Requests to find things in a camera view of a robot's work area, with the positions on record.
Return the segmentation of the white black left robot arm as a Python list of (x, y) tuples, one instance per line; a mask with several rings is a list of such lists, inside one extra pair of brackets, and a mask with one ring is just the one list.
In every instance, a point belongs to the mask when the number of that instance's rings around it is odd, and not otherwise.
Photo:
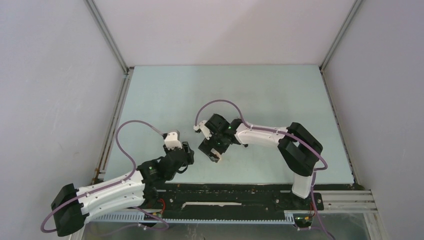
[(195, 153), (186, 141), (182, 148), (164, 151), (165, 156), (145, 161), (135, 171), (114, 179), (79, 188), (72, 183), (63, 186), (50, 205), (57, 235), (71, 235), (92, 220), (114, 211), (156, 206), (157, 185), (184, 173), (194, 163)]

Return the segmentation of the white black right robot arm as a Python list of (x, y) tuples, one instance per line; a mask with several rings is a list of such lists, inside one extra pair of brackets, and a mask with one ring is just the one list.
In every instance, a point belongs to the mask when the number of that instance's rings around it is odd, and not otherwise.
[(288, 127), (265, 127), (245, 123), (241, 118), (228, 122), (215, 113), (208, 120), (194, 125), (193, 129), (204, 135), (199, 150), (215, 163), (222, 159), (231, 145), (278, 149), (293, 172), (291, 204), (297, 209), (304, 209), (310, 204), (314, 169), (323, 146), (300, 123), (292, 122)]

